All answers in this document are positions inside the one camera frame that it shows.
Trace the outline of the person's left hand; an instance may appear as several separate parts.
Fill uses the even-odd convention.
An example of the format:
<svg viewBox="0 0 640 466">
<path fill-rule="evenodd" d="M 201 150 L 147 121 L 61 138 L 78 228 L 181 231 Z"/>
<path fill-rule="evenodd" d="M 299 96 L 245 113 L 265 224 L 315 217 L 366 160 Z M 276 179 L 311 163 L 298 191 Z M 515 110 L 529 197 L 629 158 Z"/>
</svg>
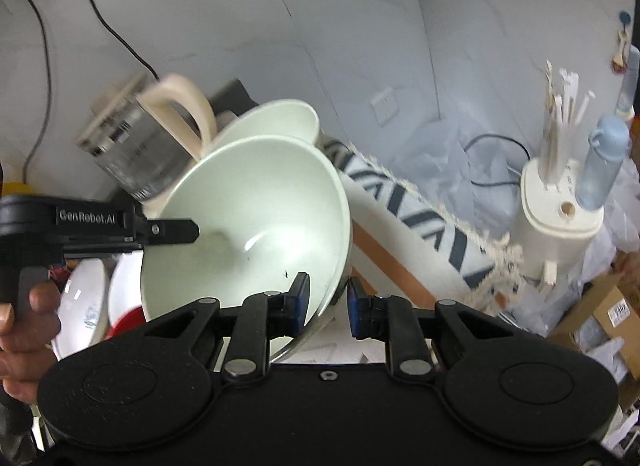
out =
<svg viewBox="0 0 640 466">
<path fill-rule="evenodd" d="M 56 362 L 50 343 L 61 330 L 60 301 L 58 287 L 48 281 L 32 287 L 29 310 L 19 319 L 11 304 L 1 304 L 1 383 L 17 401 L 34 405 L 40 379 Z"/>
</svg>

